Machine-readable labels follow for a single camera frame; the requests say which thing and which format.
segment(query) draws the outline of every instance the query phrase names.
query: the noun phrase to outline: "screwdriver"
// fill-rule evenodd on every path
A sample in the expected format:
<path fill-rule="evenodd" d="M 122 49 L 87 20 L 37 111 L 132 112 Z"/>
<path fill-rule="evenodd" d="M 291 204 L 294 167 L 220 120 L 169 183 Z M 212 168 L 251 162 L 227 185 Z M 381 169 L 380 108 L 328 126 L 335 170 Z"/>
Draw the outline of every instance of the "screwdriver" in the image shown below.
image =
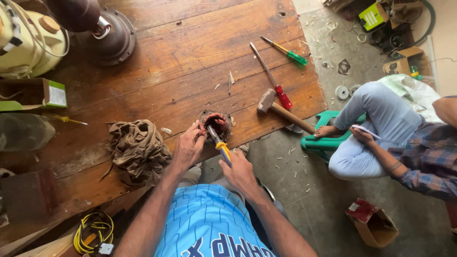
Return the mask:
<path fill-rule="evenodd" d="M 257 57 L 259 58 L 260 63 L 261 63 L 262 66 L 265 68 L 267 74 L 270 76 L 271 81 L 275 84 L 275 91 L 276 91 L 276 93 L 278 93 L 279 99 L 281 100 L 282 104 L 284 105 L 284 108 L 286 108 L 286 109 L 292 108 L 292 103 L 290 102 L 289 98 L 288 98 L 287 95 L 284 93 L 284 91 L 282 91 L 281 85 L 278 85 L 278 84 L 276 83 L 275 79 L 273 78 L 273 75 L 271 75 L 270 71 L 269 71 L 268 68 L 266 67 L 266 64 L 265 64 L 264 61 L 262 60 L 262 57 L 260 57 L 260 54 L 259 54 L 259 52 L 257 51 L 257 49 L 255 48 L 254 44 L 253 44 L 252 42 L 250 42 L 250 43 L 251 43 L 252 49 L 254 50 L 255 54 L 256 54 Z"/>
<path fill-rule="evenodd" d="M 297 62 L 299 62 L 299 63 L 301 63 L 301 64 L 303 64 L 303 65 L 306 65 L 306 64 L 308 63 L 308 60 L 306 60 L 305 58 L 301 57 L 301 56 L 298 55 L 298 54 L 294 54 L 292 51 L 285 49 L 284 47 L 278 45 L 277 43 L 271 41 L 270 39 L 267 39 L 267 38 L 265 38 L 265 37 L 263 37 L 263 36 L 260 36 L 260 38 L 262 38 L 263 40 L 265 40 L 265 41 L 266 41 L 267 43 L 269 43 L 270 45 L 275 46 L 275 47 L 281 49 L 282 51 L 286 52 L 288 57 L 294 58 Z"/>
<path fill-rule="evenodd" d="M 227 165 L 231 168 L 232 167 L 232 161 L 230 159 L 229 155 L 229 149 L 227 148 L 227 144 L 220 139 L 216 131 L 211 127 L 211 125 L 208 125 L 206 129 L 209 131 L 209 134 L 213 138 L 214 142 L 216 143 L 216 149 L 219 150 L 224 157 L 225 162 Z"/>
<path fill-rule="evenodd" d="M 72 120 L 70 119 L 69 117 L 65 117 L 65 116 L 60 116 L 60 115 L 57 115 L 55 113 L 49 113 L 49 112 L 45 112 L 43 113 L 44 116 L 46 117 L 50 117 L 50 118 L 53 118 L 53 119 L 58 119 L 58 120 L 61 120 L 63 122 L 76 122 L 76 123 L 81 123 L 81 124 L 84 124 L 84 125 L 87 125 L 87 123 L 84 123 L 84 122 L 81 122 L 81 121 L 77 121 L 77 120 Z"/>

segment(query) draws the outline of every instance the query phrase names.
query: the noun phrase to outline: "wooden tabletop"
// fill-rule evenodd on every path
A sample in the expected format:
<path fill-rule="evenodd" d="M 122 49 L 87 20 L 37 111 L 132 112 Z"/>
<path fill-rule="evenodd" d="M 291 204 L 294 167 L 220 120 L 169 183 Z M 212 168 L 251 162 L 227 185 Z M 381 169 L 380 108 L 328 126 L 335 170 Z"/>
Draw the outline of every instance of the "wooden tabletop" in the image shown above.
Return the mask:
<path fill-rule="evenodd" d="M 272 112 L 256 112 L 260 97 L 273 85 L 249 42 L 287 93 L 292 113 L 308 118 L 328 108 L 289 0 L 105 0 L 102 7 L 103 2 L 132 22 L 135 51 L 119 66 L 100 68 L 82 58 L 76 45 L 44 75 L 65 84 L 67 92 L 69 107 L 53 112 L 89 125 L 51 121 L 56 135 L 36 151 L 39 162 L 30 152 L 0 155 L 0 166 L 13 172 L 53 169 L 62 201 L 47 221 L 1 228 L 0 246 L 136 189 L 114 172 L 99 181 L 111 164 L 105 122 L 149 119 L 159 129 L 171 129 L 171 135 L 161 131 L 171 151 L 205 109 L 234 117 L 229 148 L 289 125 Z M 288 59 L 260 35 L 306 57 L 308 64 Z M 229 95 L 230 71 L 235 83 Z M 217 154 L 213 145 L 205 146 L 201 160 Z"/>

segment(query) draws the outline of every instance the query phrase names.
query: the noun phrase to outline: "green plastic stool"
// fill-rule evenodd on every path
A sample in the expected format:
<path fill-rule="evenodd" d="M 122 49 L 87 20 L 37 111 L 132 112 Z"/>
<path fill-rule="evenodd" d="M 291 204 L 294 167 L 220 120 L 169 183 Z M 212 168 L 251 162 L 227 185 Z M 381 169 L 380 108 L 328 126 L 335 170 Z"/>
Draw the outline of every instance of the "green plastic stool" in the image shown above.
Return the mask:
<path fill-rule="evenodd" d="M 318 129 L 320 126 L 326 126 L 331 118 L 336 118 L 340 111 L 324 111 L 316 116 L 320 117 L 319 121 L 316 124 L 316 129 Z M 360 125 L 365 122 L 366 115 L 363 114 L 360 116 L 356 124 Z M 310 135 L 307 137 L 303 137 L 300 145 L 304 150 L 309 150 L 317 155 L 319 155 L 322 159 L 324 159 L 327 163 L 330 161 L 330 156 L 325 153 L 325 151 L 329 152 L 335 152 L 336 149 L 338 149 L 338 146 L 340 146 L 341 143 L 346 141 L 346 139 L 351 135 L 351 131 L 347 130 L 344 135 L 338 138 L 315 138 L 314 135 Z"/>

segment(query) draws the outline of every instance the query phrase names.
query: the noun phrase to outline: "hand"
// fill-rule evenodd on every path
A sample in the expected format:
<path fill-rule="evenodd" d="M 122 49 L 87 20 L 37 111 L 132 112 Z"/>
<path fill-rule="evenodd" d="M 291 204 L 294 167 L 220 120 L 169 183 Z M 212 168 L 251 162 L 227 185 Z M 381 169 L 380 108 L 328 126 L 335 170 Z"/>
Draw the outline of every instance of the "hand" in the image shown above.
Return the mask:
<path fill-rule="evenodd" d="M 187 169 L 194 164 L 203 149 L 203 143 L 205 143 L 205 137 L 198 137 L 195 141 L 195 137 L 200 132 L 200 122 L 196 121 L 188 128 L 179 138 L 176 140 L 175 152 L 173 153 L 173 164 L 182 167 L 180 171 Z"/>
<path fill-rule="evenodd" d="M 219 165 L 227 178 L 228 183 L 238 189 L 244 197 L 250 199 L 254 196 L 259 187 L 255 180 L 252 164 L 246 160 L 242 151 L 229 151 L 232 161 L 232 168 L 223 160 L 219 160 Z"/>
<path fill-rule="evenodd" d="M 365 131 L 362 131 L 354 127 L 349 127 L 349 130 L 352 132 L 355 138 L 357 138 L 358 140 L 362 141 L 367 145 L 374 142 L 373 136 Z"/>

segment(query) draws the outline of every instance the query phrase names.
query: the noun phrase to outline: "hammer head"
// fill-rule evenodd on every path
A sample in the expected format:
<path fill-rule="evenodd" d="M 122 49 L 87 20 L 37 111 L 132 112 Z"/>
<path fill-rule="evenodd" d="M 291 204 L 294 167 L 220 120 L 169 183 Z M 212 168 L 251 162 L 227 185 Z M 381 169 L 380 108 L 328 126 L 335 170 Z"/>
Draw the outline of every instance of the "hammer head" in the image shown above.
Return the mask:
<path fill-rule="evenodd" d="M 259 105 L 257 106 L 257 112 L 266 113 L 268 109 L 273 105 L 275 101 L 276 91 L 273 89 L 268 89 L 265 94 L 263 94 L 262 98 L 259 101 Z"/>

